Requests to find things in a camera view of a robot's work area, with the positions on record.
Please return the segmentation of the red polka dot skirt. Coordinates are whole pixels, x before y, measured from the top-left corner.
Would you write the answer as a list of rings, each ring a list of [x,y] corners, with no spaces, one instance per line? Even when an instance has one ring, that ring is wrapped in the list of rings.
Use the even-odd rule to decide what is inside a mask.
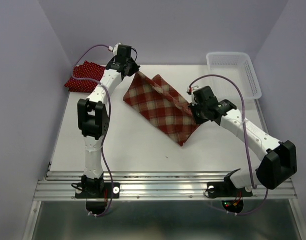
[[[64,84],[69,92],[75,93],[92,93],[98,83],[91,80],[76,80],[72,77]]]
[[[100,81],[105,71],[105,67],[94,62],[85,61],[73,69],[75,78],[90,78]]]

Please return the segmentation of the red white plaid skirt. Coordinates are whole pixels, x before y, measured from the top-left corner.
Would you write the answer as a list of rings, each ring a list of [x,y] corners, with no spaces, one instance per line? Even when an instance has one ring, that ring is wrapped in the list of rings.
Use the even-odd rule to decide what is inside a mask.
[[[123,101],[179,146],[199,127],[189,103],[159,74],[149,78],[137,72]]]

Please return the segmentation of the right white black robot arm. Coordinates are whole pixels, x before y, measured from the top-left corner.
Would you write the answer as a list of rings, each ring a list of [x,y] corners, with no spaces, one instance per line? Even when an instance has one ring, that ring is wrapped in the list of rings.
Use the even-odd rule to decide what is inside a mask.
[[[247,170],[239,168],[227,174],[221,184],[226,194],[234,195],[257,185],[274,190],[297,172],[296,146],[291,141],[280,141],[264,132],[231,101],[218,101],[209,86],[192,88],[189,94],[189,109],[197,124],[215,122],[240,139],[246,151],[252,151],[260,160],[258,165],[249,164]]]

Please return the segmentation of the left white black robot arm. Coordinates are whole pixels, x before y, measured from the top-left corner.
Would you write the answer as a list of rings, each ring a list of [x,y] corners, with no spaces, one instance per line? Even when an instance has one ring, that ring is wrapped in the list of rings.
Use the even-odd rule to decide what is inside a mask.
[[[90,198],[105,194],[102,150],[109,128],[110,95],[125,77],[134,75],[140,68],[131,56],[133,47],[118,43],[108,49],[113,53],[113,58],[106,65],[101,80],[82,77],[81,80],[93,81],[97,86],[77,103],[78,128],[85,144],[85,169],[76,190]]]

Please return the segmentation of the white plastic basket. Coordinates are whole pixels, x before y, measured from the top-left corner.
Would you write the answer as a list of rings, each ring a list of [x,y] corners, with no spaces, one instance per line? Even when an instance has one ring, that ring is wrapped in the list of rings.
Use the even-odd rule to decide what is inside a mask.
[[[256,72],[248,54],[243,52],[209,52],[206,54],[209,73],[232,80],[246,100],[262,96]]]

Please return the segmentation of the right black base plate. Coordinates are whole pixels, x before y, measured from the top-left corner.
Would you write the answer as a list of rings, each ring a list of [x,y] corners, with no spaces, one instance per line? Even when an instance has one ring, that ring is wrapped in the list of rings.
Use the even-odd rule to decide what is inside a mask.
[[[207,183],[207,188],[204,191],[204,196],[210,199],[215,198],[234,198],[234,197],[252,197],[251,191],[246,191],[245,188],[236,188],[229,181],[211,181]]]

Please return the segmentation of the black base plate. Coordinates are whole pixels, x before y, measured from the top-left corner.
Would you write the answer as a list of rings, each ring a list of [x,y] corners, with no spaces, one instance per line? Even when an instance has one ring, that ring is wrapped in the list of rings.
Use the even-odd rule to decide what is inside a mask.
[[[204,191],[204,196],[210,199],[215,198],[234,198],[234,197],[252,197],[251,191],[246,191],[245,188],[236,188],[229,181],[211,181],[207,183],[207,188]]]
[[[84,190],[80,182],[72,183],[71,186],[75,189],[76,199],[118,199],[120,194],[119,182],[114,182],[113,185],[111,182],[104,182],[104,187],[102,190]]]

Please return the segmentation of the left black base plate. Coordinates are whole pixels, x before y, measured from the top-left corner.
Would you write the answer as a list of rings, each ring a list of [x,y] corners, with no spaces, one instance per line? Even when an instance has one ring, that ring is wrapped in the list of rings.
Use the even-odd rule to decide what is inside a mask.
[[[119,182],[114,182],[113,185],[111,182],[104,182],[104,187],[102,190],[84,190],[80,182],[72,183],[71,186],[75,189],[76,199],[118,199],[120,194]]]

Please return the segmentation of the aluminium rail frame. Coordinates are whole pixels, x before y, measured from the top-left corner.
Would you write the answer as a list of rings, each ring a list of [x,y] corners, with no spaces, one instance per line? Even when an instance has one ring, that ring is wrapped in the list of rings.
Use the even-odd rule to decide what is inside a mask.
[[[121,202],[206,201],[208,183],[221,181],[234,169],[259,163],[256,155],[238,142],[189,143],[182,147],[174,143],[108,145],[105,155],[112,172],[105,173],[104,178],[120,184]],[[80,180],[84,164],[82,141],[56,144],[46,176],[36,185],[24,239],[36,235],[43,203],[77,201],[71,183]]]

